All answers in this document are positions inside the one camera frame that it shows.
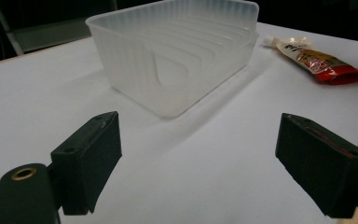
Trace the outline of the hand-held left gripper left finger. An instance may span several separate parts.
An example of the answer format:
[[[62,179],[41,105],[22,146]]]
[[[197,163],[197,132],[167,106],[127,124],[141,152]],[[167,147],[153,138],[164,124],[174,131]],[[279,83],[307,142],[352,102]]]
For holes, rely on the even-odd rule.
[[[93,117],[50,156],[53,172],[63,183],[63,212],[69,216],[93,213],[122,156],[118,112]]]

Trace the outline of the red and white sauce pouch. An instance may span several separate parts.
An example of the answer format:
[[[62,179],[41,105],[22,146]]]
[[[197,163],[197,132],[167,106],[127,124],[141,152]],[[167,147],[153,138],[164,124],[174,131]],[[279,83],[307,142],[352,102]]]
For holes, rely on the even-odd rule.
[[[264,45],[277,49],[323,83],[344,85],[358,82],[358,68],[314,49],[305,36],[280,39],[266,35]]]

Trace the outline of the translucent white plastic container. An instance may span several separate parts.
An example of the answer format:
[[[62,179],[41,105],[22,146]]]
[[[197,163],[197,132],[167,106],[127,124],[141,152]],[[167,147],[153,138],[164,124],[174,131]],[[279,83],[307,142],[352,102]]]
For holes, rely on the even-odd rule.
[[[258,13],[247,0],[161,0],[86,24],[111,86],[173,118],[248,64]]]

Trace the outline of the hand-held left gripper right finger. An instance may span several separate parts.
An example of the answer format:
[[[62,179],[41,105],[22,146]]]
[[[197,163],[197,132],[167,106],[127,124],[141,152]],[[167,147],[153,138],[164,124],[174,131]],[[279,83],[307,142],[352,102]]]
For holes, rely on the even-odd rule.
[[[320,124],[283,113],[275,156],[324,215],[351,218],[358,208],[358,147]]]

